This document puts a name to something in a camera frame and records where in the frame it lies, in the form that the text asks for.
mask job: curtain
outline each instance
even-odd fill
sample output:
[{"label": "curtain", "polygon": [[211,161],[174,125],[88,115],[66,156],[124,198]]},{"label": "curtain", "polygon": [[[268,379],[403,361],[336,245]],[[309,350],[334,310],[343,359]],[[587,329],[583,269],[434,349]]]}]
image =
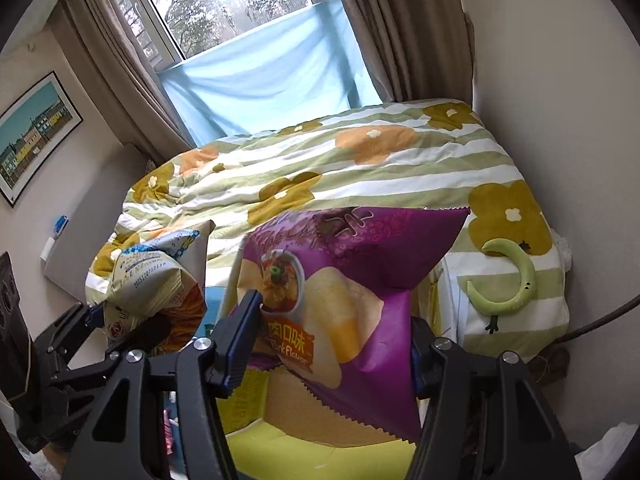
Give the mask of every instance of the curtain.
[{"label": "curtain", "polygon": [[342,0],[385,101],[471,104],[472,34],[460,0]]},{"label": "curtain", "polygon": [[199,146],[380,104],[340,0],[254,28],[158,76]]},{"label": "curtain", "polygon": [[156,163],[191,149],[193,141],[114,0],[60,0],[49,26],[123,144],[132,143]]}]

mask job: painting of colorful houses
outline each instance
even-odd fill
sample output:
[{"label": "painting of colorful houses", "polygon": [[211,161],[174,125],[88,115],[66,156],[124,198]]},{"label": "painting of colorful houses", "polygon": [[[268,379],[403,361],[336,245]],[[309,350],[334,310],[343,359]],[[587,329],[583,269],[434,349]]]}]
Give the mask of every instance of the painting of colorful houses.
[{"label": "painting of colorful houses", "polygon": [[55,147],[81,122],[53,72],[0,116],[0,190],[11,206]]}]

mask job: bed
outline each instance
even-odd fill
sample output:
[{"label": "bed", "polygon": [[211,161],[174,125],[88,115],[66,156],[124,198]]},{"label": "bed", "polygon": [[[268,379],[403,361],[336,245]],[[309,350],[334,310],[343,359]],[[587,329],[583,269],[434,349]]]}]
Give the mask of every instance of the bed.
[{"label": "bed", "polygon": [[[120,250],[211,219],[206,287],[225,286],[242,238],[290,210],[339,206],[469,207],[453,247],[415,294],[434,332],[471,352],[532,358],[566,331],[564,268],[546,220],[509,155],[471,108],[455,100],[348,110],[254,136],[225,137],[174,157],[127,193],[114,232],[86,278],[100,301]],[[520,283],[507,257],[484,254],[510,238],[531,257],[538,290],[499,331],[470,304],[466,283],[493,301]]]}]

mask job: purple chip bag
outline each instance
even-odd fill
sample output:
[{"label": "purple chip bag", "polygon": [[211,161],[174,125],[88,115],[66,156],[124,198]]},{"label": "purple chip bag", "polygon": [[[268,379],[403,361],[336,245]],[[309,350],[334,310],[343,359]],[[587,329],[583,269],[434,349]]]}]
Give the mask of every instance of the purple chip bag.
[{"label": "purple chip bag", "polygon": [[[467,215],[385,207],[285,212],[247,240],[238,288],[260,290],[262,338],[323,404],[416,442],[410,295]],[[268,356],[255,357],[254,365],[270,368]]]}]

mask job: blue cloth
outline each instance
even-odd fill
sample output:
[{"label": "blue cloth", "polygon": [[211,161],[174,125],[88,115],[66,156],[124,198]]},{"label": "blue cloth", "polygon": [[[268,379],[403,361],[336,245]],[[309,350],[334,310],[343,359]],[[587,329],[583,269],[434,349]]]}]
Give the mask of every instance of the blue cloth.
[{"label": "blue cloth", "polygon": [[380,103],[341,0],[292,12],[158,76],[199,146]]},{"label": "blue cloth", "polygon": [[202,321],[198,326],[194,336],[204,337],[207,335],[206,325],[215,323],[218,321],[218,311],[220,310],[220,303],[222,303],[222,296],[225,293],[226,287],[224,286],[207,286],[204,289],[204,301],[207,304],[207,311],[202,317]]}]

